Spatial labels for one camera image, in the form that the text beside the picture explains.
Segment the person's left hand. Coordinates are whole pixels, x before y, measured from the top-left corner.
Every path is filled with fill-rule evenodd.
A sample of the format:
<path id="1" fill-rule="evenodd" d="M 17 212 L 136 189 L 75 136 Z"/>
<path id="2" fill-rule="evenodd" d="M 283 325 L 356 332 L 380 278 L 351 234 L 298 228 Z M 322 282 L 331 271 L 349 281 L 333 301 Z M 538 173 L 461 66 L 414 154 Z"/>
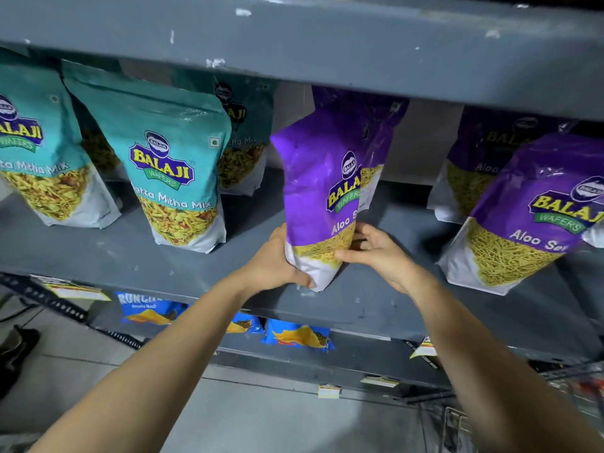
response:
<path id="1" fill-rule="evenodd" d="M 286 230 L 285 223 L 273 230 L 268 241 L 243 267 L 246 290 L 251 295 L 285 285 L 282 270 L 285 267 L 295 267 L 285 256 Z"/>

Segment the person's right hand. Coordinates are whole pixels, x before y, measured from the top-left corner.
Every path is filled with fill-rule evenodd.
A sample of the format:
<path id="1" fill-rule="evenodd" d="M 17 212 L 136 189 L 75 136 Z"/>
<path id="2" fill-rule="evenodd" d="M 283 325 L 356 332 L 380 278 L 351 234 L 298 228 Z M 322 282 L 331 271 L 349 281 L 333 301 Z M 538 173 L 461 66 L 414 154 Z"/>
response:
<path id="1" fill-rule="evenodd" d="M 349 249 L 374 250 L 378 253 L 373 268 L 397 291 L 419 298 L 432 285 L 430 273 L 418 266 L 405 251 L 382 230 L 358 222 Z"/>

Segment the purple snack packet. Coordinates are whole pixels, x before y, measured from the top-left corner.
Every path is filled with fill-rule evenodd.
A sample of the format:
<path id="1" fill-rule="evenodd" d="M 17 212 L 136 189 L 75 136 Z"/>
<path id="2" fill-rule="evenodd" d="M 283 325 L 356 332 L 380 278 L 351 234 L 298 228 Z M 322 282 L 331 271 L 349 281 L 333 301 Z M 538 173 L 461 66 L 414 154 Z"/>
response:
<path id="1" fill-rule="evenodd" d="M 335 252 L 352 243 L 367 130 L 364 107 L 332 103 L 271 136 L 284 173 L 286 259 L 315 292 L 339 271 Z"/>
<path id="2" fill-rule="evenodd" d="M 549 133 L 571 130 L 578 120 L 465 106 L 457 139 L 429 193 L 436 219 L 463 224 L 517 149 Z"/>
<path id="3" fill-rule="evenodd" d="M 358 92 L 325 86 L 312 86 L 316 108 L 337 99 L 354 100 L 366 106 L 368 122 L 364 140 L 368 144 L 361 162 L 361 191 L 358 211 L 368 210 L 380 180 L 396 127 L 402 121 L 410 100 L 375 93 Z"/>
<path id="4" fill-rule="evenodd" d="M 604 220 L 604 138 L 552 133 L 519 147 L 438 261 L 456 286 L 506 295 Z"/>

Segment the person's right forearm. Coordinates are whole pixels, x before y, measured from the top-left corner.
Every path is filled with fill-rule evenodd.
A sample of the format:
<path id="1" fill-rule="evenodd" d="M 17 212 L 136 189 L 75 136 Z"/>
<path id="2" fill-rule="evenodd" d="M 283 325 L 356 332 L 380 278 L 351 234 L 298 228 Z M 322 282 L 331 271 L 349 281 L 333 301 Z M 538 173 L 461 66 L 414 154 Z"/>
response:
<path id="1" fill-rule="evenodd" d="M 431 273 L 404 270 L 480 453 L 604 453 L 604 438 Z"/>

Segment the person's left forearm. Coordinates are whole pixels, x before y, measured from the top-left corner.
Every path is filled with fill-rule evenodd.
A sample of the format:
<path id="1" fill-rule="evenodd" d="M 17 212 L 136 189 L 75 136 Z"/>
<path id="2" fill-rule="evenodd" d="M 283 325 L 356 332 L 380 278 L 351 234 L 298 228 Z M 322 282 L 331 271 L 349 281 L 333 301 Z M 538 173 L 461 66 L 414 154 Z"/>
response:
<path id="1" fill-rule="evenodd" d="M 248 267 L 218 282 L 65 412 L 29 453 L 159 453 L 229 323 L 261 289 Z"/>

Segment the blue chips packet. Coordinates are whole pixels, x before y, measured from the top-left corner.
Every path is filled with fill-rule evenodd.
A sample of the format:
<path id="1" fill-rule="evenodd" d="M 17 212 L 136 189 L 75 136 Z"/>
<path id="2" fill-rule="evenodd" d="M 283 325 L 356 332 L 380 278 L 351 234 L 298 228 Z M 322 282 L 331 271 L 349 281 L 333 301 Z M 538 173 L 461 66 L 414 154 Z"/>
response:
<path id="1" fill-rule="evenodd" d="M 126 324 L 168 326 L 184 313 L 189 305 L 169 299 L 129 292 L 115 292 Z"/>
<path id="2" fill-rule="evenodd" d="M 268 319 L 265 336 L 260 342 L 283 345 L 290 348 L 310 348 L 327 352 L 336 349 L 329 334 L 329 328 Z"/>
<path id="3" fill-rule="evenodd" d="M 245 312 L 237 312 L 226 330 L 226 334 L 264 335 L 265 333 L 263 320 Z"/>

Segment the teal snack packet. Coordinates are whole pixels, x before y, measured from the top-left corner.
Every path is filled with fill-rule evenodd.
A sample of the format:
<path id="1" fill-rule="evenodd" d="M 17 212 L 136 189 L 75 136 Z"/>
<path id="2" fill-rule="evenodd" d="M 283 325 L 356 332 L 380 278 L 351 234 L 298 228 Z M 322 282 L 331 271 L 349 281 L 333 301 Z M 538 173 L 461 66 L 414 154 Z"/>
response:
<path id="1" fill-rule="evenodd" d="M 121 216 L 81 142 L 59 73 L 0 55 L 0 175 L 46 226 L 103 229 Z"/>
<path id="2" fill-rule="evenodd" d="M 218 161 L 222 194 L 251 197 L 266 167 L 274 116 L 274 80 L 214 75 L 213 90 L 231 121 L 231 137 Z"/>
<path id="3" fill-rule="evenodd" d="M 70 94 L 70 98 L 80 127 L 81 146 L 89 155 L 97 171 L 105 181 L 126 182 L 127 175 L 123 164 L 107 142 L 92 114 L 75 96 Z"/>
<path id="4" fill-rule="evenodd" d="M 62 72 L 125 167 L 155 242 L 204 254 L 225 243 L 217 163 L 232 125 L 218 98 L 68 60 Z"/>

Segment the grey metal shelf rack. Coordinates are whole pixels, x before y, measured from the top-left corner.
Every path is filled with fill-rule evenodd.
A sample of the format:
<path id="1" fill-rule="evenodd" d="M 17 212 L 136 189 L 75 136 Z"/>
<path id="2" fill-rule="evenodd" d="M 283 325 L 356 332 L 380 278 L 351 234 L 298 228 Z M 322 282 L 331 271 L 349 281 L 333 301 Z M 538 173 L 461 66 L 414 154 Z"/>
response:
<path id="1" fill-rule="evenodd" d="M 0 42 L 604 120 L 604 11 L 485 0 L 0 0 Z M 47 227 L 12 196 L 0 204 L 0 272 L 195 302 L 282 221 L 282 184 L 270 171 L 254 198 L 228 199 L 236 234 L 206 256 L 155 245 L 128 190 L 126 216 L 105 231 Z M 410 341 L 426 334 L 419 312 L 367 268 L 344 269 L 323 293 L 290 286 L 249 308 L 391 341 L 334 333 L 337 350 L 321 353 L 231 335 L 215 364 L 402 399 L 404 389 L 360 380 L 449 386 L 408 359 Z M 120 324 L 116 304 L 89 313 L 93 326 L 155 335 Z"/>

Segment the black slotted metal bar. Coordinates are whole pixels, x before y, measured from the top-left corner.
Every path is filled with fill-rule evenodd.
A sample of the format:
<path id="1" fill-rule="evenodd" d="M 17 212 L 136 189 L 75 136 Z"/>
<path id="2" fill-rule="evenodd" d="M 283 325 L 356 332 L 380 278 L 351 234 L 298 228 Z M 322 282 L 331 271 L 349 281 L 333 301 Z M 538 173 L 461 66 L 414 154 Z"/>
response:
<path id="1" fill-rule="evenodd" d="M 116 332 L 104 327 L 93 326 L 92 316 L 88 311 L 75 305 L 70 300 L 63 299 L 51 293 L 49 289 L 41 287 L 41 285 L 31 281 L 28 277 L 0 272 L 0 286 L 7 288 L 12 294 L 24 299 L 27 305 L 41 306 L 64 318 L 110 337 L 133 350 L 139 350 L 145 344 L 145 340 L 139 340 L 132 335 Z"/>

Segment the dark bag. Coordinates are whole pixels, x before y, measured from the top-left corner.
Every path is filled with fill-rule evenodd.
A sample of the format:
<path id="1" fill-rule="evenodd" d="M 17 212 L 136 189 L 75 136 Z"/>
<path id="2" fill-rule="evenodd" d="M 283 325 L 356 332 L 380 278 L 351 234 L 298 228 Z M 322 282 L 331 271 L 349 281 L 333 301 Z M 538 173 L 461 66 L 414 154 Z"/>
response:
<path id="1" fill-rule="evenodd" d="M 0 344 L 0 401 L 18 381 L 26 358 L 40 339 L 41 333 L 35 328 L 13 326 Z"/>

